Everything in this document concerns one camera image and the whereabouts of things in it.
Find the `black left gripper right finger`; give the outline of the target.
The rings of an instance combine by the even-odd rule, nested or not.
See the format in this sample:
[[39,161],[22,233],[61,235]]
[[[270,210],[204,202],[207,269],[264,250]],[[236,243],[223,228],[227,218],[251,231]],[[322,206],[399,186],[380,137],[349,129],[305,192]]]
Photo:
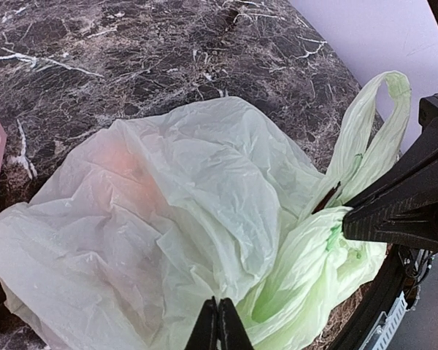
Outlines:
[[218,306],[218,335],[222,350],[253,350],[252,343],[230,298]]

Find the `light green plastic bag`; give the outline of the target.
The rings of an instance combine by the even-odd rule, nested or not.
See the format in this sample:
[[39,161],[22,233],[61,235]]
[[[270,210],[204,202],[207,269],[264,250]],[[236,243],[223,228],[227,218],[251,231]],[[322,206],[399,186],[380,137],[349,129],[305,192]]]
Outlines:
[[[206,299],[230,298],[256,349],[303,349],[385,260],[384,243],[345,239],[342,220],[396,162],[410,104],[404,74],[371,79],[325,173],[237,97],[114,121],[0,213],[7,306],[52,349],[178,349]],[[114,141],[143,156],[163,212],[96,198],[92,160]]]

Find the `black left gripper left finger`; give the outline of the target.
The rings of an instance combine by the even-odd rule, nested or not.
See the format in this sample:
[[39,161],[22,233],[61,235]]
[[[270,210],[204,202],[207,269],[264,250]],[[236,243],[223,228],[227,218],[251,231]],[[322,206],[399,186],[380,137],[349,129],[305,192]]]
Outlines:
[[218,348],[218,304],[214,297],[204,301],[185,350]]

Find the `orange fruit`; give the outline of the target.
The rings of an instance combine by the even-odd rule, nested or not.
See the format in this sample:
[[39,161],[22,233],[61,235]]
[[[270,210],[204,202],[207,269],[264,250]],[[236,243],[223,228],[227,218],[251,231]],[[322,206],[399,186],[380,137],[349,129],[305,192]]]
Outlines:
[[109,201],[104,208],[119,206],[147,219],[167,207],[145,159],[131,152],[126,143],[114,141],[98,149],[92,164],[101,172],[96,198]]

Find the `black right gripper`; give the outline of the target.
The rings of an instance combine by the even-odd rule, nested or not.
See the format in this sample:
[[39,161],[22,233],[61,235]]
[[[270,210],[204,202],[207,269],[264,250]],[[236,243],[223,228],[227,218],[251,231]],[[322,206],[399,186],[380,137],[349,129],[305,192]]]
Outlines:
[[419,102],[426,126],[400,160],[347,202],[345,238],[438,252],[438,93]]

